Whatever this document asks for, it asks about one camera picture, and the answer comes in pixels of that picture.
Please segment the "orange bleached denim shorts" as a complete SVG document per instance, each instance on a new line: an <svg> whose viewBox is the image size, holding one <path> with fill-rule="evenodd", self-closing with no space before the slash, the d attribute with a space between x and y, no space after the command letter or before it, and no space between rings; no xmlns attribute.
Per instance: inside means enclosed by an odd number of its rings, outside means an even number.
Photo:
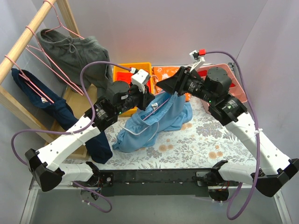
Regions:
<svg viewBox="0 0 299 224"><path fill-rule="evenodd" d="M159 93L162 90L161 88L156 86L157 82L173 76L178 71L178 69L179 67L152 67L155 93Z"/></svg>

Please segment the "light blue shorts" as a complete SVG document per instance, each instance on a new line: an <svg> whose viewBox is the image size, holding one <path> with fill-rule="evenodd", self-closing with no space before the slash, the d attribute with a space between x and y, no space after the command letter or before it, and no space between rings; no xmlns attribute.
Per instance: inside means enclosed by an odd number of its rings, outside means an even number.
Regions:
<svg viewBox="0 0 299 224"><path fill-rule="evenodd" d="M178 131L192 119L192 107L185 96L158 94L146 110L137 110L121 127L114 150L134 152L155 144L159 132Z"/></svg>

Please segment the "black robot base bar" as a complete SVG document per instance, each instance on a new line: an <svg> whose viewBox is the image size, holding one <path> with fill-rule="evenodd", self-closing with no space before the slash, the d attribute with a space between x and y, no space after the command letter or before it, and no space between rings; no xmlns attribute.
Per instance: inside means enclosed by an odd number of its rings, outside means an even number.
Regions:
<svg viewBox="0 0 299 224"><path fill-rule="evenodd" d="M226 201L228 187L204 181L208 172L207 168L101 170L79 184L100 189L103 196L192 195Z"/></svg>

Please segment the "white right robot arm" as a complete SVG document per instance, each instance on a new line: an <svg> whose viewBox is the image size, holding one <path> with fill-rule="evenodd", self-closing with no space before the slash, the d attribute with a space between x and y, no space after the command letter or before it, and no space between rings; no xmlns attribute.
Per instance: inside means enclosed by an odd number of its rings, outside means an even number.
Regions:
<svg viewBox="0 0 299 224"><path fill-rule="evenodd" d="M205 78L190 67L180 67L175 75L157 82L165 92L182 96L191 94L209 103L210 114L255 157L259 165L240 166L221 160L200 178L209 184L227 181L253 184L264 196L274 196L299 170L299 160L282 153L263 133L246 106L229 93L232 80L220 67L212 67Z"/></svg>

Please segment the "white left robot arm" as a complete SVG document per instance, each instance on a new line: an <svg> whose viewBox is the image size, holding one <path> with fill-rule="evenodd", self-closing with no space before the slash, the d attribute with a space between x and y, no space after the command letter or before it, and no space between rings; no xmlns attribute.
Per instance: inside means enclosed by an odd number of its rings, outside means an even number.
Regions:
<svg viewBox="0 0 299 224"><path fill-rule="evenodd" d="M146 110L155 96L147 86L115 81L106 95L96 103L69 130L50 144L25 153L27 166L42 191L54 189L62 182L82 182L85 186L96 186L100 182L100 170L90 161L81 164L65 164L64 160L77 148L99 136L118 116L137 107Z"/></svg>

